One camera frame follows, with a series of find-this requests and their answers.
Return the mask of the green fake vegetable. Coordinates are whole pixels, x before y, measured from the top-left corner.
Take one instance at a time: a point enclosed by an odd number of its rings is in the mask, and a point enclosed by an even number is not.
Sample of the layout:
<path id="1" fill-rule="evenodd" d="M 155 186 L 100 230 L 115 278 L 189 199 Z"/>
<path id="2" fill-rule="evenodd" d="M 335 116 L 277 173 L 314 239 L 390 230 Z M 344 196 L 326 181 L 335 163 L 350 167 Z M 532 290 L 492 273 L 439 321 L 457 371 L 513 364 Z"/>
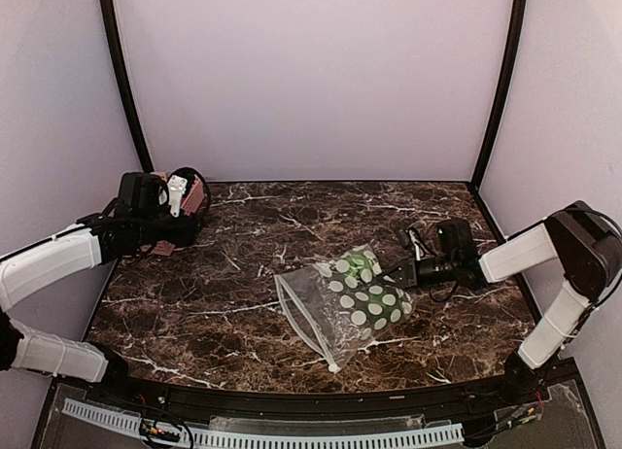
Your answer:
<path id="1" fill-rule="evenodd" d="M 380 282 L 378 276 L 382 269 L 370 250 L 347 252 L 335 263 L 335 268 L 344 288 L 339 303 L 352 311 L 351 322 L 355 326 L 381 330 L 404 316 L 403 293 L 387 282 Z"/>

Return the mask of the clear polka dot zip bag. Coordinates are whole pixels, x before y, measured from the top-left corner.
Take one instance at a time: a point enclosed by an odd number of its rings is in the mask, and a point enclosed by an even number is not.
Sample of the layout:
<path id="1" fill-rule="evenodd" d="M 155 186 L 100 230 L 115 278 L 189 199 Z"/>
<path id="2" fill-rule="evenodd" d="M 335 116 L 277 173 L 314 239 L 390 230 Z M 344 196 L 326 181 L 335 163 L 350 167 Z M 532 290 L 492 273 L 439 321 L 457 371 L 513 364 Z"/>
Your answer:
<path id="1" fill-rule="evenodd" d="M 290 325 L 331 373 L 409 319 L 414 310 L 411 295 L 382 272 L 367 244 L 335 259 L 276 274 L 274 281 Z"/>

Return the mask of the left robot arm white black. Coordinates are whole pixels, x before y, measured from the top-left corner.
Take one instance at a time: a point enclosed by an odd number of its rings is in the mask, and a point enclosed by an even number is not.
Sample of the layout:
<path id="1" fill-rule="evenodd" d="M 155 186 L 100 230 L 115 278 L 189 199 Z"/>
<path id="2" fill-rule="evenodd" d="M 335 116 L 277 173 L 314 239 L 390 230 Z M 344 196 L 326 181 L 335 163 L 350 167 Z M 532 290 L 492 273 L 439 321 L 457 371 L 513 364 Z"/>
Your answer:
<path id="1" fill-rule="evenodd" d="M 170 174 L 128 172 L 106 208 L 57 234 L 1 258 L 1 368 L 26 369 L 98 383 L 116 406 L 137 398 L 126 361 L 109 348 L 43 332 L 9 311 L 75 273 L 122 258 L 169 256 L 192 245 L 211 204 L 203 176 L 182 167 Z"/>

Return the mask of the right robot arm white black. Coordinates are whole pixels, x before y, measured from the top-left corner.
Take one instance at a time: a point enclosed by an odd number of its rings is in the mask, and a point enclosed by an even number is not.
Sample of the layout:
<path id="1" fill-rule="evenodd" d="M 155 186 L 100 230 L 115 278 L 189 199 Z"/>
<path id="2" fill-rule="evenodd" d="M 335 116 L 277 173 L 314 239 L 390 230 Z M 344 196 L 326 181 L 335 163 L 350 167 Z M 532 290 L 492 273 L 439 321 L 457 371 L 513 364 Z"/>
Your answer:
<path id="1" fill-rule="evenodd" d="M 382 282 L 403 290 L 451 283 L 473 292 L 554 267 L 560 289 L 534 330 L 508 360 L 513 367 L 496 384 L 496 395 L 515 404 L 534 386 L 531 372 L 543 368 L 572 342 L 593 312 L 621 285 L 621 226 L 578 200 L 480 252 L 469 221 L 437 224 L 435 253 L 409 227 L 399 236 L 409 257 L 384 270 Z"/>

